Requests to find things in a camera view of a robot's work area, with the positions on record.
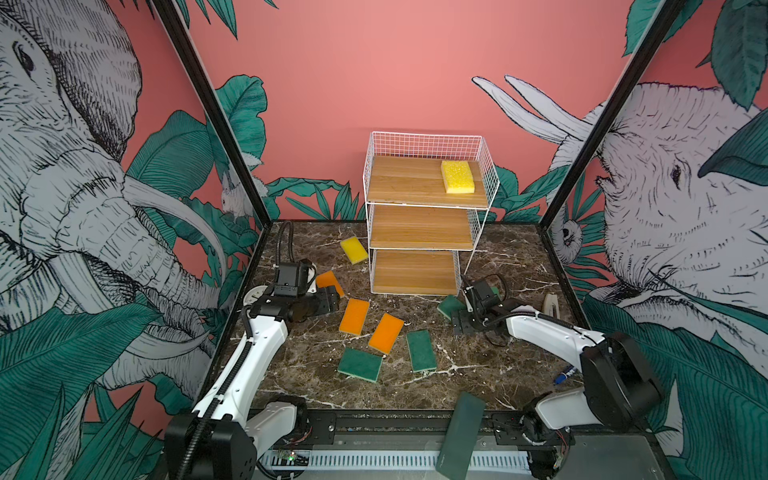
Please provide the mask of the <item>orange sponge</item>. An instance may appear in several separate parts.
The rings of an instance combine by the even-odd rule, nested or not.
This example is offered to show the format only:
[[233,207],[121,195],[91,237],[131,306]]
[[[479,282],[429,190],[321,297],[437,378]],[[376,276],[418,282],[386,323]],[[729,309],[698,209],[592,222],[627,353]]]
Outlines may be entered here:
[[368,345],[385,355],[388,355],[398,338],[404,321],[394,317],[388,313],[385,313],[379,321],[373,335],[371,336]]
[[318,275],[316,279],[316,287],[317,289],[334,287],[341,298],[345,296],[345,292],[333,271],[327,271]]
[[345,334],[360,336],[370,307],[366,300],[350,298],[339,325],[339,331]]

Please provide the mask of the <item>yellow sponge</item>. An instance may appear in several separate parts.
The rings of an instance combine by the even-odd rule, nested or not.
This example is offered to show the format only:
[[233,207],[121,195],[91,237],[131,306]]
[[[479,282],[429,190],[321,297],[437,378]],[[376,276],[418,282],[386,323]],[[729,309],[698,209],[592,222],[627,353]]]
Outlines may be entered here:
[[352,265],[359,264],[369,258],[368,251],[357,237],[342,240],[340,246]]
[[475,192],[475,181],[468,161],[443,160],[441,175],[447,194],[462,195]]

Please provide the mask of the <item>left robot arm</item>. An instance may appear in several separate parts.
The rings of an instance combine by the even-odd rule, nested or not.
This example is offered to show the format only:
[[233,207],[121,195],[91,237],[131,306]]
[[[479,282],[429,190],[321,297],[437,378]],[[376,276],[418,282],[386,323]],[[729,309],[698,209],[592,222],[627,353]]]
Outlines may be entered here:
[[306,404],[281,397],[249,414],[267,370],[291,328],[339,308],[336,288],[317,284],[318,270],[296,259],[294,226],[278,229],[275,275],[264,292],[245,302],[239,318],[244,334],[223,371],[191,412],[175,416],[166,431],[164,457],[171,479],[272,478],[261,459],[273,445],[307,436]]

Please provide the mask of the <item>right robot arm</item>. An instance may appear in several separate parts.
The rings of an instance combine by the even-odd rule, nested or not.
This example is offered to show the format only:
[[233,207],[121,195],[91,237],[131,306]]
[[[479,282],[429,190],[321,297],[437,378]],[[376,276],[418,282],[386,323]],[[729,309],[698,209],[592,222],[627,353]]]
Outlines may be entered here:
[[625,432],[664,398],[661,383],[634,339],[563,322],[514,297],[500,297],[485,278],[461,278],[465,309],[452,315],[461,332],[490,333],[533,344],[565,361],[582,385],[545,393],[525,408],[528,441],[571,427],[601,425]]

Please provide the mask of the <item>yellow sponge beside shelf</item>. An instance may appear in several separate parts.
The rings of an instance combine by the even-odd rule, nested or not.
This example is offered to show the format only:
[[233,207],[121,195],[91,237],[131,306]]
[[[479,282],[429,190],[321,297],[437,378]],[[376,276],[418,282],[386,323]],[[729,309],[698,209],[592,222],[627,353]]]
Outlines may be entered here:
[[357,237],[342,240],[340,246],[352,265],[359,264],[369,258],[368,251]]

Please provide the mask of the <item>white round clock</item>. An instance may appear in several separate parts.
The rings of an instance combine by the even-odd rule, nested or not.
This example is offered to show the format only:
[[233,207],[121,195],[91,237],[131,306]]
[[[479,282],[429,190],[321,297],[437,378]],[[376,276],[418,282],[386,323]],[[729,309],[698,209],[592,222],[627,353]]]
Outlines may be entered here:
[[259,309],[260,309],[259,301],[266,294],[268,290],[269,290],[268,285],[259,285],[250,289],[248,292],[246,292],[242,300],[243,312],[244,313],[259,312]]

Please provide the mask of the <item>beige plastic clip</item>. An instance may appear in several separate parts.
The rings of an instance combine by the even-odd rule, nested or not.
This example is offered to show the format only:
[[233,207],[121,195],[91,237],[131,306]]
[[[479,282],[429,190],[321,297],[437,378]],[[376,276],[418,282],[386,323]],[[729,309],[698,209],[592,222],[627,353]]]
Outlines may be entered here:
[[554,293],[547,293],[545,295],[542,312],[544,315],[559,319],[561,317],[559,299]]

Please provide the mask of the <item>blue marker pen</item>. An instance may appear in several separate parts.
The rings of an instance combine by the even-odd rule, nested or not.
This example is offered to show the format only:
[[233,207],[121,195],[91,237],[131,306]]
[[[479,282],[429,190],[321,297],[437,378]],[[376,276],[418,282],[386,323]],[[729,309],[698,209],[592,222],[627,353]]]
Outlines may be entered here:
[[569,379],[571,376],[573,376],[575,373],[577,373],[578,370],[573,366],[568,366],[564,370],[562,370],[553,380],[554,385],[560,385],[563,382],[565,382],[567,379]]

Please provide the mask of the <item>dark green foreground sponge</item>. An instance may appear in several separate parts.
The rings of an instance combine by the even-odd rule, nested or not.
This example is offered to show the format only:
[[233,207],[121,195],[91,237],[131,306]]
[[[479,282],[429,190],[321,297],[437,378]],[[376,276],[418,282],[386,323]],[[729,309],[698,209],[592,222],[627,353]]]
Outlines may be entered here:
[[467,392],[459,395],[435,469],[451,480],[466,478],[477,442],[485,402]]

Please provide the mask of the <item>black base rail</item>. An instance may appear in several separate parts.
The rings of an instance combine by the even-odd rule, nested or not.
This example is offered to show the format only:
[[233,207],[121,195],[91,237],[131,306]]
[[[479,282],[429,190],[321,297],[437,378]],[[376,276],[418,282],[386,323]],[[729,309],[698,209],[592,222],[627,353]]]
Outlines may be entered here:
[[[307,409],[299,412],[299,428],[309,437],[301,445],[331,445],[344,435],[428,436],[444,437],[449,429],[451,410],[350,410]],[[480,437],[489,437],[500,446],[531,444],[527,438],[547,441],[553,445],[559,440],[553,432],[546,432],[543,423],[535,421],[533,414],[516,410],[486,410],[482,414]]]

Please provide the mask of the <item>left black frame post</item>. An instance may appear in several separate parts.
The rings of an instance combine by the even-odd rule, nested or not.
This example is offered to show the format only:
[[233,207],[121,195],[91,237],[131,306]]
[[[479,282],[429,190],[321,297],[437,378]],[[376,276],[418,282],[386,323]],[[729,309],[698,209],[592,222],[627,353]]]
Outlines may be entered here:
[[183,18],[180,16],[178,5],[175,1],[168,0],[154,0],[152,1],[152,4],[199,100],[202,103],[205,114],[211,121],[228,160],[234,167],[235,173],[241,181],[248,197],[248,203],[253,208],[255,216],[261,225],[269,229],[272,225],[272,220],[261,196],[257,192],[253,183],[253,176],[245,164],[242,151],[235,138],[231,125],[187,32],[187,27],[183,23]]

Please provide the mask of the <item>black frame post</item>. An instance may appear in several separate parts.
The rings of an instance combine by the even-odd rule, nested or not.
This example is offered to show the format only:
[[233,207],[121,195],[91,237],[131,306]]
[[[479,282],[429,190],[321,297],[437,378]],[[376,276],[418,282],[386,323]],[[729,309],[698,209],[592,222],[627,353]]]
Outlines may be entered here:
[[613,89],[601,115],[584,141],[576,159],[567,172],[560,188],[538,223],[538,230],[547,230],[554,222],[570,192],[595,157],[597,148],[608,134],[613,122],[625,107],[632,90],[639,82],[663,43],[672,24],[686,5],[684,0],[661,1],[650,19],[639,45],[627,64],[624,73]]
[[272,220],[261,196],[257,192],[253,183],[253,176],[245,164],[242,151],[235,138],[231,125],[187,32],[187,27],[183,23],[183,18],[180,16],[178,5],[175,1],[168,0],[154,0],[152,1],[152,4],[199,100],[202,103],[205,114],[211,121],[228,160],[234,167],[235,173],[241,181],[248,197],[248,203],[253,208],[255,216],[261,225],[269,229],[272,225]]

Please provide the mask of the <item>right black frame post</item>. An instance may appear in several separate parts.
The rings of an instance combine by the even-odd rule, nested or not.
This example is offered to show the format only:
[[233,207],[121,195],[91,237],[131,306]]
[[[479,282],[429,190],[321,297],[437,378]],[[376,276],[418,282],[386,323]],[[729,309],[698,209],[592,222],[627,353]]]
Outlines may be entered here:
[[684,0],[661,1],[650,19],[639,45],[627,64],[624,73],[613,89],[601,115],[584,141],[576,159],[567,172],[560,188],[538,223],[538,230],[547,230],[554,222],[570,192],[595,157],[597,148],[608,134],[613,122],[625,107],[632,90],[639,82],[663,43],[672,24],[686,5]]

